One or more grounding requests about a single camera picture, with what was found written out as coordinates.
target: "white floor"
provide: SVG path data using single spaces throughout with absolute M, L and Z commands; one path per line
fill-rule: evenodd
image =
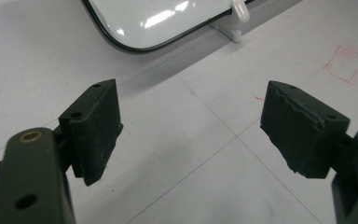
M 304 0 L 240 44 L 204 27 L 130 55 L 104 42 L 78 0 L 2 0 L 0 160 L 11 135 L 53 129 L 80 93 L 110 78 L 125 129 L 101 181 L 86 188 L 68 174 L 77 223 L 335 223 L 334 172 L 293 174 L 259 119 L 273 79 L 358 131 L 358 1 Z

